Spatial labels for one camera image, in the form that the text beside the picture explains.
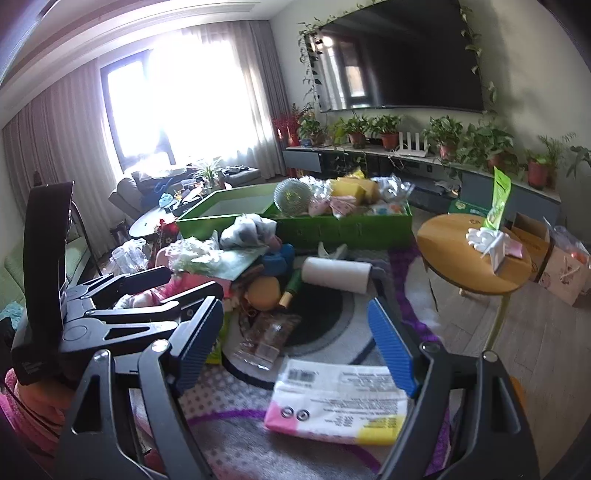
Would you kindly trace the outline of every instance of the green sofa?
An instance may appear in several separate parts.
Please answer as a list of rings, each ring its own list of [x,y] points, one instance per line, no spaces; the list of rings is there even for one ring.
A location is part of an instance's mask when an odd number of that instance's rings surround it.
[[[66,245],[66,277],[70,285],[76,285],[88,260],[90,251],[83,236],[72,232]],[[10,302],[25,305],[25,281],[22,269],[22,241],[19,242],[0,267],[0,310]]]

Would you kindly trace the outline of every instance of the wet wipes package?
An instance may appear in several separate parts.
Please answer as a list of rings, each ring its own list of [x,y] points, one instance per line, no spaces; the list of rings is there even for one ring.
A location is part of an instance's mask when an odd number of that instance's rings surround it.
[[[286,359],[264,424],[274,432],[324,442],[392,445],[407,403],[388,367]]]

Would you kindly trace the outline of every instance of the blue ridged pad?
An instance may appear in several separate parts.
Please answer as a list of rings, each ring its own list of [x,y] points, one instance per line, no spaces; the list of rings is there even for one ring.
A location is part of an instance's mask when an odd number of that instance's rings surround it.
[[[209,315],[203,318],[196,334],[188,341],[178,359],[179,375],[175,388],[179,395],[197,384],[201,369],[207,356],[212,351],[212,346],[217,340],[217,334],[222,325],[223,306],[222,302],[217,300]]]
[[[413,358],[376,299],[368,304],[368,322],[394,383],[409,397],[414,397],[420,384],[414,378]]]

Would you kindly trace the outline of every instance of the wall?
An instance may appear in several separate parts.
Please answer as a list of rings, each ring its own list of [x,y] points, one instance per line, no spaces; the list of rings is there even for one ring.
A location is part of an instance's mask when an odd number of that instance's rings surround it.
[[[23,223],[12,196],[4,159],[4,143],[0,132],[0,264],[14,245],[22,239]]]
[[[271,25],[290,102],[305,103],[305,68],[299,62],[298,22],[314,23],[351,9],[356,0],[295,0]],[[559,137],[573,131],[575,144],[591,147],[591,72],[560,24],[537,0],[463,0],[474,10],[472,28],[483,35],[481,67],[485,82],[499,89],[497,110],[517,137],[517,147],[540,148],[537,135]],[[412,115],[403,128],[421,128],[429,116],[448,112],[400,109]],[[333,121],[340,114],[328,115]],[[477,115],[453,112],[463,122]],[[591,204],[591,170],[579,167],[577,179],[558,182],[567,226],[591,242],[591,223],[584,205]]]

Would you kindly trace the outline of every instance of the paper towel roll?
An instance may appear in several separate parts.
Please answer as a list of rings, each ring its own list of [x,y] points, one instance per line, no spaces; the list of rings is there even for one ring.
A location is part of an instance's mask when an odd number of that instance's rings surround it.
[[[308,257],[301,268],[301,279],[312,285],[365,294],[370,270],[370,263]]]

